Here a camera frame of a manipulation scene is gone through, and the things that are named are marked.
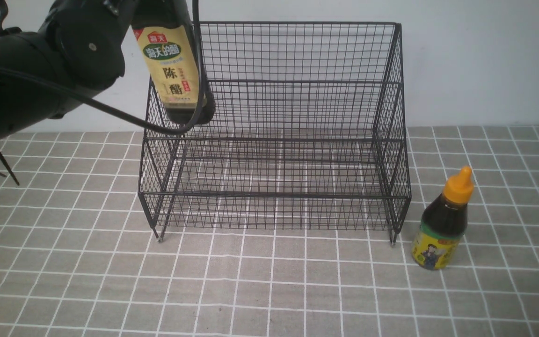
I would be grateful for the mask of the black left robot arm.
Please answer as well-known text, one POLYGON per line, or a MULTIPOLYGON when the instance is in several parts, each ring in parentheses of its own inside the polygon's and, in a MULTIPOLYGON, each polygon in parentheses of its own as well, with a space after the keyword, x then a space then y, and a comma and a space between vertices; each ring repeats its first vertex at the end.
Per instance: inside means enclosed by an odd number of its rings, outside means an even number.
POLYGON ((139 127, 174 135, 201 115, 197 103, 178 129, 154 126, 95 100, 125 73, 122 43, 149 15, 169 22, 168 0, 56 0, 37 32, 2 28, 0 0, 0 139, 88 105, 139 127))

